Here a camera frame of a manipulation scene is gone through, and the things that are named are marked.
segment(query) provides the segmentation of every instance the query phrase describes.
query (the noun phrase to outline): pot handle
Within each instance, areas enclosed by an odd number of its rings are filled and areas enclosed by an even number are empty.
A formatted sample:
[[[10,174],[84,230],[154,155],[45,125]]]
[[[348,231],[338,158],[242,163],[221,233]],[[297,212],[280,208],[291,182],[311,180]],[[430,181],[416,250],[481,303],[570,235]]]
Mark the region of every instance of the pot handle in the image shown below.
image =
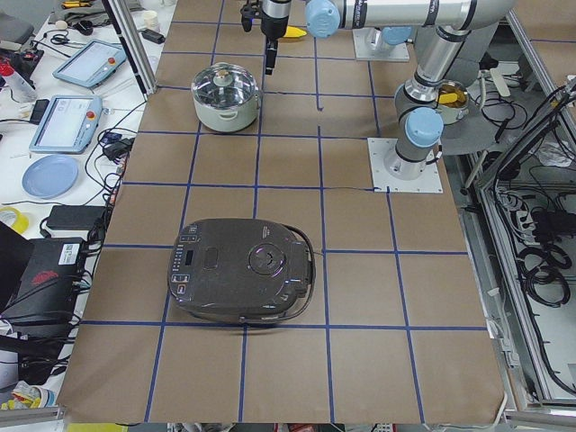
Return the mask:
[[[224,120],[225,122],[229,122],[231,120],[234,120],[236,117],[238,117],[238,111],[219,113],[218,117],[220,117],[220,119]]]
[[[256,109],[259,110],[262,107],[262,90],[259,88],[256,90]]]

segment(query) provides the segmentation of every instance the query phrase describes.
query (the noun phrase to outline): power strip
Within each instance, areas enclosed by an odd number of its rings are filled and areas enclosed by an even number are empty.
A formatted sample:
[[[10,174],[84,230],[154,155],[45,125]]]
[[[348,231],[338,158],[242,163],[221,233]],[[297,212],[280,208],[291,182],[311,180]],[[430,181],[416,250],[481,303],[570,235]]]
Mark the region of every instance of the power strip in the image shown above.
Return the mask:
[[[394,425],[392,423],[376,423],[373,432],[394,432]]]

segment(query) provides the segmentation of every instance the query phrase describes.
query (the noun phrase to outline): white table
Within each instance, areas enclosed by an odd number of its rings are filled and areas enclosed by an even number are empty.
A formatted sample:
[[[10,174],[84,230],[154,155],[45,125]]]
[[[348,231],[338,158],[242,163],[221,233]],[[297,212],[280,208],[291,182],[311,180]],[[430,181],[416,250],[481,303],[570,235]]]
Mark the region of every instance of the white table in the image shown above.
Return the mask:
[[[175,7],[173,5],[163,6],[159,0],[141,0],[141,4],[145,9],[154,10],[158,13],[160,30],[162,34],[167,35]],[[138,29],[142,29],[144,27],[142,13],[142,11],[132,13],[134,22]],[[55,26],[45,22],[38,32],[38,37],[36,39],[39,40],[42,38],[44,32],[50,30],[55,30]],[[54,34],[55,32],[49,33],[48,38],[44,39],[42,42],[50,44],[50,37]],[[112,43],[119,42],[112,26],[95,28],[94,33],[91,36],[83,36],[75,30],[70,30],[68,37],[72,41],[83,43],[89,42],[93,39],[108,41]],[[153,42],[143,39],[142,42],[148,54],[148,59],[150,60],[151,66],[155,70],[156,66],[158,65],[158,61],[164,45],[157,45]],[[54,48],[57,50],[62,50],[68,55],[73,54],[76,51],[75,49],[62,46],[54,46]],[[41,237],[39,227],[40,222],[43,218],[50,214],[50,209],[53,206],[52,204],[37,203],[58,202],[64,204],[82,204],[94,196],[101,189],[101,186],[91,180],[84,170],[88,155],[90,155],[94,147],[97,146],[95,137],[100,131],[114,126],[134,107],[145,102],[145,98],[140,92],[128,61],[122,64],[116,73],[102,85],[93,90],[89,90],[77,85],[65,83],[64,81],[54,78],[52,76],[52,71],[60,66],[66,60],[66,58],[58,54],[56,51],[42,47],[41,45],[39,46],[39,49],[44,50],[44,56],[41,59],[39,65],[34,70],[34,73],[31,77],[36,86],[39,98],[50,99],[53,95],[100,95],[103,98],[104,113],[100,119],[98,128],[94,135],[94,139],[86,148],[84,153],[71,156],[78,163],[79,174],[75,184],[69,191],[51,200],[42,200],[31,197],[22,188],[22,178],[26,169],[36,160],[47,156],[43,154],[31,153],[28,150],[28,146],[30,145],[37,126],[21,122],[0,122],[0,133],[4,135],[3,139],[0,141],[0,203],[5,204],[20,201],[34,202],[11,204],[12,207],[24,213],[24,215],[29,219],[30,226],[23,233],[27,239],[36,239]],[[125,121],[121,123],[120,127],[137,131],[144,107],[145,105],[143,104],[137,110],[135,110]],[[26,108],[32,109],[32,105],[15,103],[10,98],[10,93],[8,91],[4,90],[0,92],[1,119],[19,118],[21,117],[20,111],[22,109],[26,110]],[[124,137],[134,136],[134,134],[128,132],[122,131],[121,133]],[[101,150],[97,148],[90,160],[90,163],[88,164],[88,170],[93,176],[97,176],[97,173],[95,172],[94,159],[100,154]],[[113,162],[109,161],[106,157],[101,157],[98,159],[97,167],[103,176],[114,172],[117,168],[117,166]],[[104,200],[100,195],[91,201],[90,204],[103,205]],[[59,237],[65,237],[66,235],[77,237],[78,232],[58,232]],[[86,263],[86,268],[91,269],[94,264],[95,260],[92,258]],[[78,297],[78,301],[76,303],[76,313],[79,315],[82,315],[84,306],[86,305],[87,295],[88,294],[82,294]],[[71,346],[65,346],[61,356],[67,356],[71,352],[71,349]],[[50,377],[46,384],[43,385],[43,387],[49,388],[54,392],[58,392],[63,378],[64,374],[61,374],[57,377]],[[61,428],[61,422],[50,422],[49,424],[43,426],[37,425],[35,426],[34,430],[38,429],[42,431],[48,431],[61,430]],[[15,432],[25,429],[26,427],[9,427],[3,430],[6,430],[7,432]]]

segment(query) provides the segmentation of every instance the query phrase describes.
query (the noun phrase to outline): table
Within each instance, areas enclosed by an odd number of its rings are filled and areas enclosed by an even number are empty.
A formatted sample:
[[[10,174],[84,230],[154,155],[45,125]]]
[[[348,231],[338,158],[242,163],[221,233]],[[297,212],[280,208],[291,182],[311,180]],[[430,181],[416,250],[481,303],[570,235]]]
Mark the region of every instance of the table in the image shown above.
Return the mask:
[[[75,421],[492,422],[503,388],[444,168],[443,194],[371,189],[365,138],[396,134],[416,65],[356,62],[342,31],[281,43],[264,76],[242,3],[177,5],[58,402]],[[264,91],[239,133],[195,116],[190,82],[215,61]],[[248,328],[175,308],[172,243],[211,217],[304,230],[322,254],[309,309]]]
[[[145,9],[156,10],[158,12],[161,31],[166,34],[171,23],[171,17],[174,13],[175,6],[163,6],[158,0],[141,0],[141,4]],[[134,12],[132,13],[132,16],[137,27],[142,28],[142,11]],[[54,29],[54,25],[45,22],[38,33],[39,36],[37,39],[40,39],[44,32],[52,31]],[[116,36],[112,26],[95,28],[94,33],[89,37],[83,36],[77,31],[70,30],[69,37],[73,41],[82,43],[89,42],[92,39],[118,43],[118,37]],[[43,40],[43,42],[50,44],[48,40]],[[157,66],[162,49],[164,48],[163,45],[157,45],[147,40],[142,40],[142,42],[148,54],[148,58],[154,67]],[[114,126],[130,110],[145,102],[128,62],[122,65],[118,71],[102,85],[91,91],[54,78],[52,76],[52,71],[62,64],[65,57],[49,48],[42,46],[39,46],[39,48],[45,50],[44,57],[31,77],[35,83],[39,98],[50,99],[53,95],[94,94],[100,95],[103,98],[104,114],[100,120],[95,136],[97,136],[100,131]],[[62,50],[67,54],[72,54],[75,51],[68,47],[54,46],[54,48]],[[19,110],[23,106],[24,105],[12,101],[8,91],[0,92],[0,112],[2,112],[2,118],[18,118]],[[143,111],[143,106],[136,109],[133,114],[122,122],[121,126],[136,131],[139,127]],[[28,196],[21,186],[23,173],[33,162],[46,156],[30,153],[28,151],[28,146],[35,130],[35,126],[26,123],[0,123],[0,133],[4,135],[0,142],[0,185],[2,185],[0,188],[0,203],[18,202],[18,204],[13,204],[12,206],[24,213],[30,222],[29,228],[23,233],[27,239],[36,239],[41,237],[40,222],[49,215],[50,209],[53,205],[51,204],[52,202],[56,201],[70,205],[85,203],[90,197],[95,196],[95,194],[101,189],[99,185],[88,177],[83,169],[89,154],[97,145],[95,139],[93,139],[92,143],[83,154],[71,156],[78,163],[79,176],[74,186],[68,192],[53,200],[39,200]],[[122,133],[125,137],[134,135],[125,131]],[[113,162],[108,161],[105,157],[99,159],[96,165],[93,164],[94,159],[95,158],[92,157],[91,162],[88,164],[88,170],[93,176],[96,176],[95,167],[97,167],[103,175],[114,172],[117,169],[117,166]],[[97,195],[95,199],[90,202],[91,205],[104,205],[104,199],[101,195],[101,193]],[[58,232],[59,237],[78,237],[78,234],[77,231]],[[86,237],[85,233],[80,234],[80,237]],[[95,259],[89,258],[87,261],[87,268],[91,268],[94,264]],[[81,294],[78,297],[76,311],[80,315],[82,315],[84,311],[86,298],[87,294]],[[70,350],[70,346],[65,347],[61,356],[68,355]],[[50,377],[46,384],[44,384],[44,387],[58,392],[62,380],[63,375]]]

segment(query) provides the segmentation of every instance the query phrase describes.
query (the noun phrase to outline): screen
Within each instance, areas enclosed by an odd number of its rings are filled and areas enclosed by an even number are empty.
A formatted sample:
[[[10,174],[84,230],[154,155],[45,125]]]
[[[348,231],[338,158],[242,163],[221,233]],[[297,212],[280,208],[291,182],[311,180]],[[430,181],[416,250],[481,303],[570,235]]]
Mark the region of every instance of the screen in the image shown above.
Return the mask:
[[[88,81],[110,57],[114,57],[120,49],[102,43],[94,42],[67,64],[60,74],[67,75],[79,81]]]
[[[44,123],[37,147],[72,147],[92,99],[57,99]]]

